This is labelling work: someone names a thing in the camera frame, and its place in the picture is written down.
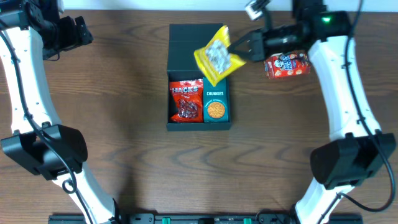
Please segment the red Hello Panda box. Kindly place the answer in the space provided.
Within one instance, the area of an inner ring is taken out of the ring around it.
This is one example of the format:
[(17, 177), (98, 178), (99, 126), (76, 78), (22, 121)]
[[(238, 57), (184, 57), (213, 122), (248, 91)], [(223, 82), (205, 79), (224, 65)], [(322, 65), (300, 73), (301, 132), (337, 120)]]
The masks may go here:
[(311, 63), (304, 52), (275, 54), (264, 61), (264, 70), (269, 79), (294, 77), (309, 74)]

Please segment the yellow Hacks candy bag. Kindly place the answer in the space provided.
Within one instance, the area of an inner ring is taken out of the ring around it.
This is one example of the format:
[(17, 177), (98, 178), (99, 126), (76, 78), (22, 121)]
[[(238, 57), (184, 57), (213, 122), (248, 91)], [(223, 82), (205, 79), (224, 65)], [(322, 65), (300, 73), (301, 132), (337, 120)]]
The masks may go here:
[(222, 26), (206, 46), (193, 53), (198, 68), (212, 86), (246, 64), (238, 55), (229, 53), (230, 45), (229, 27)]

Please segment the teal coconut cookie box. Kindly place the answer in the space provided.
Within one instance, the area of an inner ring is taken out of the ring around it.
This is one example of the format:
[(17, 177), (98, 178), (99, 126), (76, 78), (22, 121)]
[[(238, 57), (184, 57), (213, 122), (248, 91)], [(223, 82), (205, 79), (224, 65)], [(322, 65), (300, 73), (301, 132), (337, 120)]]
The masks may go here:
[(205, 123), (228, 121), (227, 80), (222, 80), (213, 86), (207, 78), (203, 78), (203, 120)]

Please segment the dark green box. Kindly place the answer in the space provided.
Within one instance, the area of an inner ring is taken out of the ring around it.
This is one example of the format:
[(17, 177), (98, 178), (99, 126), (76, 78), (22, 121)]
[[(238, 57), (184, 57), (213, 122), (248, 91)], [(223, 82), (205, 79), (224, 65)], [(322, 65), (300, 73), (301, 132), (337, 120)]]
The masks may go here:
[[(222, 27), (218, 24), (171, 24), (169, 26), (169, 52), (167, 61), (168, 82), (203, 78), (197, 66), (194, 51), (204, 47)], [(221, 131), (229, 130), (231, 118), (217, 123), (176, 123), (170, 118), (178, 112), (171, 92), (167, 92), (168, 131)]]

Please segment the red Hacks candy bag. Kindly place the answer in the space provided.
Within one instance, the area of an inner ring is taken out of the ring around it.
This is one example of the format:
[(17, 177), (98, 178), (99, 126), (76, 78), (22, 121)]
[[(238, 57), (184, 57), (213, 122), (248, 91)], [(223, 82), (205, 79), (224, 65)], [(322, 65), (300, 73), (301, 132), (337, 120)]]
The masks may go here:
[(203, 122), (203, 80), (184, 80), (169, 83), (177, 112), (170, 118), (176, 123)]

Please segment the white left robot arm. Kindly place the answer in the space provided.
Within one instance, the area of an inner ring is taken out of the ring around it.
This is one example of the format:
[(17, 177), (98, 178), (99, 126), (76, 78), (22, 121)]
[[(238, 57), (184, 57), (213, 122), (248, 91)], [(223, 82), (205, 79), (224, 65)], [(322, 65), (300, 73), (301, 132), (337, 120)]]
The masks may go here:
[(1, 2), (1, 62), (12, 105), (12, 136), (1, 147), (31, 174), (60, 186), (84, 222), (122, 223), (115, 199), (88, 167), (82, 133), (62, 124), (50, 96), (45, 61), (93, 41), (84, 18), (63, 12), (62, 1)]

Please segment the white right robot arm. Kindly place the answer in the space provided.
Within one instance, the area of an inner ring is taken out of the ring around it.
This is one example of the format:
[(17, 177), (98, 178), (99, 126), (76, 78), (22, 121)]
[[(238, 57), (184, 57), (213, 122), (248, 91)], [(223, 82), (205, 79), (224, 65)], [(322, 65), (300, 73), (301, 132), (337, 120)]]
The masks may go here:
[(329, 11), (322, 1), (294, 1), (295, 24), (274, 27), (266, 1), (251, 1), (246, 12), (265, 26), (248, 34), (247, 59), (263, 61), (271, 78), (304, 74), (313, 67), (326, 105), (330, 142), (312, 151), (313, 179), (292, 207), (286, 223), (354, 223), (335, 217), (333, 209), (366, 179), (385, 167), (396, 148), (370, 109), (355, 55), (357, 20), (346, 11)]

